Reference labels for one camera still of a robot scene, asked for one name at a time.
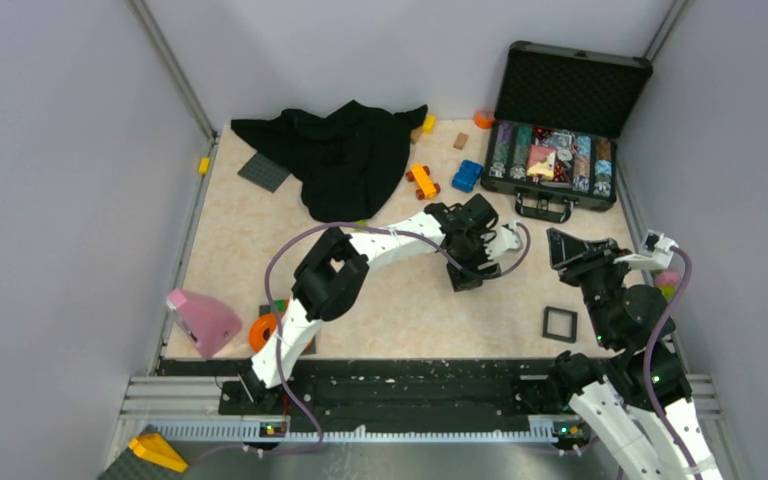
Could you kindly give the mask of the black garment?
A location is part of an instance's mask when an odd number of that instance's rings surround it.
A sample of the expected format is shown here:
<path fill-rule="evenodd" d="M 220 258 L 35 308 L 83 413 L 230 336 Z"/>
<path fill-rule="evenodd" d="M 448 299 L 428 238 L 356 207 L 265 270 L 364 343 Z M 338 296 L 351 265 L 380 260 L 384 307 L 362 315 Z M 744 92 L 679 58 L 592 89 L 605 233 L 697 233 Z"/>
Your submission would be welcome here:
<path fill-rule="evenodd" d="M 394 193 L 427 113 L 426 105 L 393 113 L 352 100 L 324 117 L 285 109 L 273 119 L 235 119 L 230 129 L 302 183 L 314 220 L 351 222 L 375 216 Z"/>

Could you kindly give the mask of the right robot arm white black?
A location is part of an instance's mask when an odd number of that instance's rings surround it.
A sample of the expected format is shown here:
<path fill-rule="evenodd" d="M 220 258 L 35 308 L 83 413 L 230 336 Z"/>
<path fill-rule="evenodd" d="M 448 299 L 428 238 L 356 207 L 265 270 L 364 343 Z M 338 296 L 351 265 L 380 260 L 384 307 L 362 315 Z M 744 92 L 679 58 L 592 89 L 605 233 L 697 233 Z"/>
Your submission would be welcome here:
<path fill-rule="evenodd" d="M 638 252 L 557 228 L 547 240 L 551 268 L 580 289 L 598 345 L 614 354 L 559 355 L 549 369 L 549 404 L 578 415 L 628 479 L 721 478 L 682 361 L 664 342 L 692 273 L 687 253 L 655 231 Z"/>

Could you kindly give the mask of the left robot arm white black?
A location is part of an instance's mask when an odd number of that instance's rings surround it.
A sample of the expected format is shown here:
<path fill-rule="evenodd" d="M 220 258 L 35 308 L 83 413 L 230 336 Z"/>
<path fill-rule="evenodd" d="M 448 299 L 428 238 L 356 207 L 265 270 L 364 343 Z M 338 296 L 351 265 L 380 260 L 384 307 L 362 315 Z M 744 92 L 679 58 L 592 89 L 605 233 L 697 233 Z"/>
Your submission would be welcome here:
<path fill-rule="evenodd" d="M 257 413 L 279 404 L 279 384 L 322 326 L 346 314 L 356 303 L 368 274 L 417 255 L 439 253 L 456 292 L 480 287 L 501 269 L 492 243 L 512 239 L 515 231 L 496 230 L 499 215 L 476 194 L 463 204 L 432 203 L 387 227 L 332 222 L 314 228 L 317 241 L 294 271 L 284 312 L 266 344 L 246 361 L 239 375 L 243 401 Z"/>

